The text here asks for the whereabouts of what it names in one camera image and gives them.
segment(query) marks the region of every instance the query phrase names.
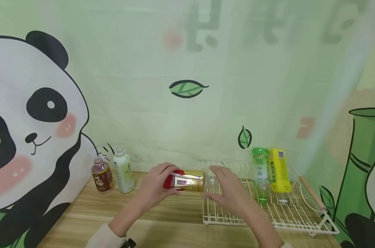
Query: green plastic bottle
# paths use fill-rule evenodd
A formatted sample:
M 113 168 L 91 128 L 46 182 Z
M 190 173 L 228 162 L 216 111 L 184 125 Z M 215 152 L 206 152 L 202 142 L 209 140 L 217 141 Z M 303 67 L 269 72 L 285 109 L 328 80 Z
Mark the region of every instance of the green plastic bottle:
M 253 156 L 253 185 L 258 194 L 258 202 L 266 203 L 269 194 L 269 150 L 263 147 L 255 147 L 252 150 Z

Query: panda ear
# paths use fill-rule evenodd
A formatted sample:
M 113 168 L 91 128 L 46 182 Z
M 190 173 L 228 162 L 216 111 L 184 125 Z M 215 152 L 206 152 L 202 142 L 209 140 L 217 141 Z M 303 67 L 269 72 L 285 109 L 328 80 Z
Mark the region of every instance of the panda ear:
M 66 68 L 69 57 L 64 46 L 55 37 L 41 31 L 31 31 L 26 36 L 26 42 L 47 55 L 60 68 Z

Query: wooden handle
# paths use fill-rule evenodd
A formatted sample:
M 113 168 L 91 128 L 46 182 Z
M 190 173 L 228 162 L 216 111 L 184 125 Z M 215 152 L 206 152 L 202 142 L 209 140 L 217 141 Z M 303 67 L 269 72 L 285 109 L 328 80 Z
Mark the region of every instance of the wooden handle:
M 312 196 L 312 198 L 314 199 L 314 201 L 315 201 L 315 203 L 317 204 L 317 206 L 318 206 L 321 210 L 326 211 L 326 206 L 325 206 L 325 204 L 321 201 L 321 198 L 315 193 L 315 191 L 313 190 L 313 188 L 311 188 L 311 186 L 310 186 L 309 183 L 307 182 L 306 178 L 304 178 L 303 176 L 299 176 L 299 180 L 300 180 L 300 182 L 303 183 L 304 187 L 305 187 L 306 190 L 309 192 L 309 194 Z

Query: panda nose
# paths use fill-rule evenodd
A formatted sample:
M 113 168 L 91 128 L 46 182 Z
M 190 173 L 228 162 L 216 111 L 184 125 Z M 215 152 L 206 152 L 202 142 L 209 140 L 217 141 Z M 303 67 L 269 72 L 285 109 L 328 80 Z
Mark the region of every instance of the panda nose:
M 38 137 L 37 133 L 31 133 L 30 135 L 26 136 L 25 142 L 32 143 Z

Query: gold can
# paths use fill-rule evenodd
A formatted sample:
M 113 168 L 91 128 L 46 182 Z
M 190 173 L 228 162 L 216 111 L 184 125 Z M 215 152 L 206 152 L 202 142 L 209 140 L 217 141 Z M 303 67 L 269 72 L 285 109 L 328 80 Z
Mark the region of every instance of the gold can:
M 164 182 L 163 188 L 203 192 L 205 173 L 201 170 L 176 170 Z

